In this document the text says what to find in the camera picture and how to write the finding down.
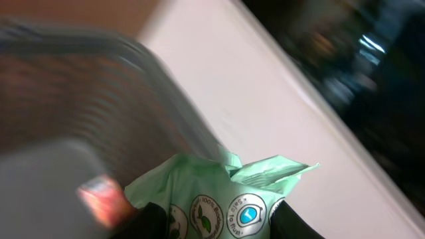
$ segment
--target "green plastic bag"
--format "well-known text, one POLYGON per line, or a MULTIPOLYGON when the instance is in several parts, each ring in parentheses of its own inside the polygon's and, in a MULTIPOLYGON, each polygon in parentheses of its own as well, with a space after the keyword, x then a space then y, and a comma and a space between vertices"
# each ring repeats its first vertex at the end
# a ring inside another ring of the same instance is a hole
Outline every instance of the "green plastic bag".
POLYGON ((242 167, 180 154, 125 189, 136 208, 153 202, 169 217, 169 238, 269 238, 270 217, 301 174, 318 166, 275 156, 242 167))

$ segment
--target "circular logo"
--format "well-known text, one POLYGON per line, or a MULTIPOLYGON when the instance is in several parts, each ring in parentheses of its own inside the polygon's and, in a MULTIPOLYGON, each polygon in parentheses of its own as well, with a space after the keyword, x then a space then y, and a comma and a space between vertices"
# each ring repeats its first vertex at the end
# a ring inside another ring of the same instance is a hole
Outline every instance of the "circular logo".
POLYGON ((227 210, 228 230, 235 238, 254 235, 263 227, 266 213, 266 204, 259 196, 240 195, 227 210))
POLYGON ((278 207, 280 206, 280 204, 285 200, 285 198, 281 198, 279 200, 277 200, 271 207, 270 212, 268 213, 268 223, 270 224, 272 221, 272 216, 274 214, 274 212, 276 211, 276 209, 278 209, 278 207))
POLYGON ((170 205, 169 214, 169 237, 170 239, 185 239, 187 235, 186 214, 176 205, 170 205))
POLYGON ((214 199, 199 195, 192 202, 191 224, 202 238, 216 239, 223 230, 223 212, 214 199))

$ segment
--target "white surface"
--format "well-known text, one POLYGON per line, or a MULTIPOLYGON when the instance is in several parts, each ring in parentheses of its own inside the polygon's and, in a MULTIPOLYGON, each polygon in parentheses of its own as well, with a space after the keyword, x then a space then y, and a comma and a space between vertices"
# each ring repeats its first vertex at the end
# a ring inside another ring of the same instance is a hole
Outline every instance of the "white surface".
POLYGON ((412 206, 237 5, 167 2, 141 42, 244 163, 277 154, 321 163, 288 202, 324 237, 425 238, 412 223, 420 221, 412 206))

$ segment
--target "blue icon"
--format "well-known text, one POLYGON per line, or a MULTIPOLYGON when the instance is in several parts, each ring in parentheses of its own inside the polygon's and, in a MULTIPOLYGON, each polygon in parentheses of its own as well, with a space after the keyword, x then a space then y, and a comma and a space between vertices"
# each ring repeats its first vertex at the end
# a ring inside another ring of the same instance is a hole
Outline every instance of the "blue icon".
POLYGON ((240 222, 243 224, 252 222, 257 217, 257 210, 252 207, 245 208, 240 214, 240 222))

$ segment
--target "brown surface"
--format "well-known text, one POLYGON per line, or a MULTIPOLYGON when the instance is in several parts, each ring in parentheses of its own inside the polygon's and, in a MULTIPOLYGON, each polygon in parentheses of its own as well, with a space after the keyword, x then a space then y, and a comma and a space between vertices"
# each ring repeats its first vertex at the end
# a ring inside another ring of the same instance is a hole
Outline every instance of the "brown surface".
POLYGON ((0 15, 84 24, 136 36, 159 0, 0 0, 0 15))

